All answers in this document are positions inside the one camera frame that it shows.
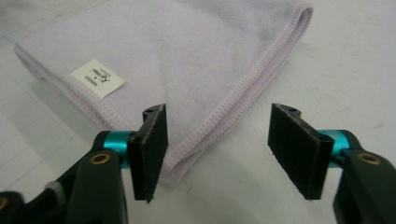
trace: teal anodized part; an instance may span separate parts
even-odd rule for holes
[[[337,164],[339,159],[343,159],[345,156],[343,152],[350,149],[350,144],[346,136],[339,130],[318,130],[319,133],[330,136],[334,140],[334,145],[332,146],[332,159],[329,167],[340,167]]]
[[[107,134],[105,143],[103,144],[103,147],[109,148],[119,153],[119,155],[122,157],[122,164],[121,164],[122,169],[129,168],[129,163],[126,156],[127,140],[129,138],[129,135],[131,135],[130,131],[110,132]]]

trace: white table surface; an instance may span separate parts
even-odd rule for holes
[[[26,34],[104,1],[15,0],[0,9],[0,191],[26,201],[61,175],[100,129],[34,80],[12,49]],[[320,201],[293,186],[266,145],[271,103],[291,105],[317,129],[346,129],[396,164],[396,2],[325,1],[289,59],[233,131],[211,146],[177,188],[133,200],[130,223],[335,223],[341,170]]]

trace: brass screw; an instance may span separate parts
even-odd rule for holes
[[[99,165],[99,164],[103,164],[103,163],[105,163],[105,162],[107,162],[109,160],[110,160],[110,155],[108,155],[106,153],[101,153],[101,154],[97,154],[97,155],[93,156],[90,159],[90,162],[93,165]]]
[[[8,204],[8,198],[1,197],[0,198],[0,210],[5,208],[7,204]]]
[[[372,165],[379,165],[381,164],[381,160],[373,155],[367,154],[367,153],[361,153],[358,155],[359,159],[362,161],[365,161],[367,163],[370,163]]]

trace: fabric label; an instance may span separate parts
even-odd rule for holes
[[[76,71],[72,72],[71,75],[95,91],[101,99],[122,86],[125,82],[97,60],[92,60],[82,65]]]

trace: towel fold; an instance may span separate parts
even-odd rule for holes
[[[114,0],[26,36],[30,73],[106,130],[138,130],[167,104],[162,181],[176,184],[226,134],[304,33],[312,7],[287,0]],[[97,60],[125,83],[102,98],[71,74]]]

